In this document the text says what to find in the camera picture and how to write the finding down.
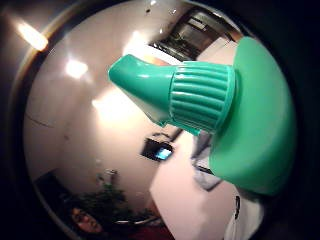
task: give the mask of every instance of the ridged cap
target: ridged cap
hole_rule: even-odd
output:
[[[172,79],[170,115],[175,122],[216,132],[228,115],[234,91],[232,66],[186,61]]]

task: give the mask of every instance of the white wall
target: white wall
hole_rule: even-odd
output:
[[[55,46],[34,81],[26,111],[25,152],[32,179],[54,170],[71,191],[88,192],[99,189],[96,173],[112,168],[133,208],[144,207],[158,163],[139,153],[144,137],[160,128],[112,87],[107,69],[134,32],[146,43],[164,38],[189,7],[171,0],[153,6],[125,2],[86,19]],[[80,79],[68,76],[69,59],[87,64],[88,72]],[[93,100],[104,102],[106,109],[97,111]]]
[[[175,155],[157,171],[151,195],[175,239],[221,240],[234,210],[236,190],[222,182],[207,192],[194,181],[192,140],[186,132],[178,138]]]

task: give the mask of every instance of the ceiling light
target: ceiling light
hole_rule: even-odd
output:
[[[48,39],[25,22],[17,24],[19,35],[38,51],[43,51],[48,45]]]
[[[83,74],[88,71],[88,66],[85,63],[69,60],[66,65],[66,73],[73,78],[80,78]]]

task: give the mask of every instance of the green nozzle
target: green nozzle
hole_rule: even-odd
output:
[[[111,66],[109,78],[158,125],[216,133],[209,160],[216,176],[266,195],[285,185],[295,113],[284,75],[256,40],[239,42],[233,66],[155,66],[126,55]]]
[[[183,62],[156,66],[126,55],[114,63],[109,78],[154,122],[193,134],[218,131],[229,112],[235,89],[231,66]]]

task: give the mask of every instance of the person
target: person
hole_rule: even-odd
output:
[[[86,233],[101,233],[103,228],[101,224],[90,214],[85,212],[81,208],[72,208],[71,209],[71,218],[74,223]]]

